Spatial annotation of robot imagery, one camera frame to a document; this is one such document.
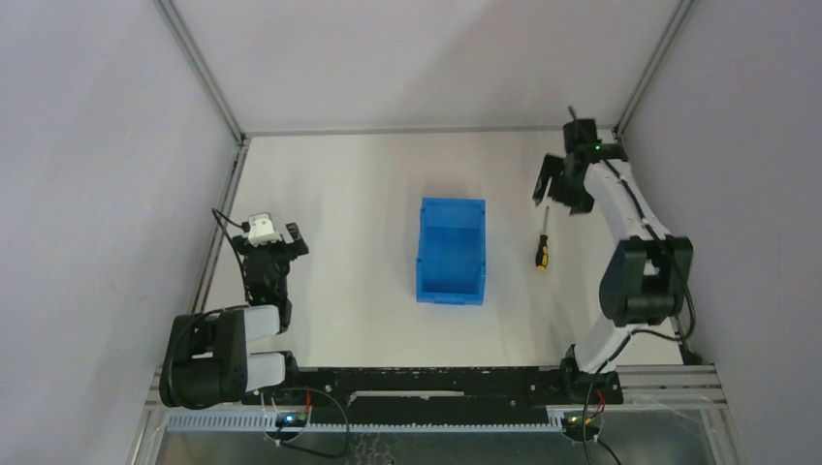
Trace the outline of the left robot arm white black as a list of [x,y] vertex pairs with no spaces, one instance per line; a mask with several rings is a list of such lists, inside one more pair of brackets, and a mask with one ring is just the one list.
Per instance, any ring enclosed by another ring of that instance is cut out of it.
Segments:
[[242,304],[174,318],[159,382],[165,406],[204,410],[238,402],[259,388],[281,404],[300,397],[303,379],[286,367],[284,354],[254,355],[248,349],[249,342],[281,334],[291,324],[288,276],[292,262],[309,248],[297,224],[286,230],[289,240],[252,223],[247,234],[231,237]]

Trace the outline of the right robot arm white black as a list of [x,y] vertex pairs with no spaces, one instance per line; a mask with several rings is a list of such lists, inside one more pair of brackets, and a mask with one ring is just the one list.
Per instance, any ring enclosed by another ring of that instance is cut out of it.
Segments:
[[616,360],[639,334],[662,338],[665,321],[693,307],[687,278],[693,244],[675,236],[652,213],[619,142],[605,143],[592,118],[574,116],[562,127],[564,156],[545,155],[532,201],[550,199],[587,214],[604,214],[612,255],[598,287],[600,315],[560,363],[566,399],[584,403],[613,378]]

